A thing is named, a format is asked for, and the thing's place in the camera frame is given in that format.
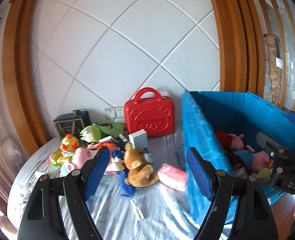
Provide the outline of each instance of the green toy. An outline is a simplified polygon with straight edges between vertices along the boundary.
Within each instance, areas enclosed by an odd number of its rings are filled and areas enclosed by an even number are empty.
[[[270,169],[269,168],[263,168],[261,169],[258,174],[265,178],[265,179],[270,179],[271,178],[271,172],[270,172]]]
[[[80,132],[81,140],[86,141],[88,143],[98,143],[100,139],[106,137],[104,134],[102,134],[100,128],[96,125],[90,125],[85,127]]]
[[[103,138],[107,137],[108,135],[111,135],[115,139],[118,139],[119,134],[124,134],[125,131],[125,125],[118,122],[104,124],[94,123],[93,125],[100,129]]]

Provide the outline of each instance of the pink plush toy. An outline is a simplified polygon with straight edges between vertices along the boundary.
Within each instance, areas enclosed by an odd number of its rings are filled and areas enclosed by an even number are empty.
[[[87,160],[95,156],[95,153],[95,151],[86,150],[84,148],[76,149],[71,162],[65,162],[62,165],[60,177],[68,175],[73,170],[81,169]]]
[[[265,151],[255,154],[253,152],[254,150],[240,150],[235,152],[235,154],[242,159],[249,172],[259,172],[261,169],[270,168],[270,166],[273,165],[270,157]]]
[[[252,162],[252,171],[259,172],[263,168],[270,168],[271,160],[265,151],[255,153]]]
[[[244,138],[244,134],[237,136],[233,133],[228,134],[225,132],[215,131],[215,135],[224,150],[232,150],[233,152],[244,150],[244,143],[242,140]],[[251,146],[247,145],[246,148],[249,151],[254,152]]]

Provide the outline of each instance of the bed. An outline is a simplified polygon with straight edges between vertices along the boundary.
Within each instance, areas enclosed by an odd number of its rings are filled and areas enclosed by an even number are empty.
[[[53,150],[60,145],[54,138],[41,147],[20,170],[9,196],[7,214],[19,229],[26,203],[22,195],[27,183],[34,186],[35,171],[45,171],[57,177],[59,168],[45,164]],[[172,135],[150,138],[149,150],[157,170],[162,163],[184,168],[181,130]],[[88,200],[92,219],[103,239],[193,239],[200,225],[189,215],[186,192],[180,192],[158,182],[137,190],[135,199],[145,219],[137,220],[128,199],[120,197],[120,188],[115,176],[104,175],[96,194]],[[69,239],[78,239],[67,209],[65,197],[60,198],[62,218]],[[221,239],[227,239],[231,225],[226,225]]]

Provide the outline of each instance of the wall outlet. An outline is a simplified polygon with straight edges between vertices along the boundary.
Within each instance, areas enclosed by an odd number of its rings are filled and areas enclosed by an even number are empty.
[[[116,118],[124,118],[124,106],[117,106],[115,108]]]
[[[115,107],[104,108],[105,116],[107,119],[115,119]]]

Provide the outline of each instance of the blue plastic crate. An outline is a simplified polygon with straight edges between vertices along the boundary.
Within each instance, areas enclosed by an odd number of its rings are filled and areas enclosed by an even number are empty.
[[[214,130],[227,133],[244,134],[244,144],[251,145],[255,152],[263,149],[256,142],[256,134],[265,132],[295,151],[295,124],[287,114],[250,92],[188,92],[182,96],[182,120],[184,152],[195,147],[203,159],[216,169],[231,173],[230,163],[216,140]],[[187,193],[191,216],[197,224],[204,220],[210,202],[202,196],[193,175],[185,164],[188,181]],[[270,205],[275,203],[283,192],[264,187]],[[237,197],[232,197],[226,223],[232,222]]]

